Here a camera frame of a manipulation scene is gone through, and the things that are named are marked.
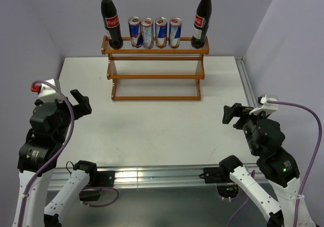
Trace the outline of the cola glass bottle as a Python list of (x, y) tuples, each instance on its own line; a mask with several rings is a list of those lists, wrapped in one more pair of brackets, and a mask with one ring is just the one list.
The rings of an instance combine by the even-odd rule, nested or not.
[(115, 50), (121, 49), (124, 41), (121, 35), (117, 10), (112, 0), (101, 0), (101, 15), (109, 45)]
[(201, 0), (195, 14), (194, 30), (191, 45), (200, 49), (205, 45), (206, 35), (212, 14), (212, 0)]

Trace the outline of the blue energy can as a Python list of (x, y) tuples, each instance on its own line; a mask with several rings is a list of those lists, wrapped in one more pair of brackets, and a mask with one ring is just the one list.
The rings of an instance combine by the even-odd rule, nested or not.
[(139, 48), (142, 46), (143, 39), (141, 34), (140, 19), (138, 17), (130, 17), (128, 19), (131, 44), (133, 47)]

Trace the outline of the silver energy can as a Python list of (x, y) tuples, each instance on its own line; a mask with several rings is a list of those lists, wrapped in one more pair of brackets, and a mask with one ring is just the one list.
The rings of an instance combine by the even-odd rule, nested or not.
[(143, 18), (140, 25), (143, 38), (143, 46), (145, 49), (151, 49), (154, 43), (153, 21), (150, 18)]
[(181, 37), (182, 21), (180, 18), (174, 17), (169, 22), (169, 46), (173, 49), (179, 47)]

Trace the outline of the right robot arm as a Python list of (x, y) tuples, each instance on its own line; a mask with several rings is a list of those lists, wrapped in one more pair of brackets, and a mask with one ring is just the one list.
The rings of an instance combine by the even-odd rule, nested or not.
[(305, 181), (300, 178), (294, 157), (282, 146), (285, 135), (280, 124), (269, 119), (280, 102), (265, 101), (260, 108), (245, 107), (240, 103), (224, 106), (223, 124), (242, 130), (250, 152), (258, 158), (256, 164), (272, 186), (274, 200), (253, 178), (243, 163), (231, 155), (219, 163), (219, 178), (236, 183), (259, 208), (267, 226), (316, 226), (302, 195)]

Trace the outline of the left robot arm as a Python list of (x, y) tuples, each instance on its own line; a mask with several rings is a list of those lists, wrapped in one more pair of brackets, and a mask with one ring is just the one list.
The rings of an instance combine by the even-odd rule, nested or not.
[(71, 116), (79, 119), (92, 113), (89, 98), (71, 90), (77, 105), (61, 99), (35, 101), (30, 118), (31, 129), (19, 150), (19, 198), (13, 226), (61, 226), (66, 211), (86, 186), (98, 182), (96, 163), (80, 160), (56, 197), (46, 203), (48, 186), (56, 168), (53, 156), (71, 136), (67, 133)]

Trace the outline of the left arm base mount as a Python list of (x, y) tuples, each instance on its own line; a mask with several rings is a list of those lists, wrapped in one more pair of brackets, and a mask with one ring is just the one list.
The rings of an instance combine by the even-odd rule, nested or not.
[(95, 179), (79, 193), (79, 199), (90, 203), (97, 202), (106, 193), (114, 195), (115, 190), (111, 189), (114, 185), (114, 179), (114, 171), (98, 171)]

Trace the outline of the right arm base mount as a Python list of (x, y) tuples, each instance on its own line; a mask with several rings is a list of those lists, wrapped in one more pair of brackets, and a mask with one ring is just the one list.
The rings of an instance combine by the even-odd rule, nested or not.
[(222, 200), (231, 201), (238, 196), (238, 185), (230, 180), (228, 172), (221, 166), (205, 167), (199, 178), (203, 179), (205, 184), (215, 184)]

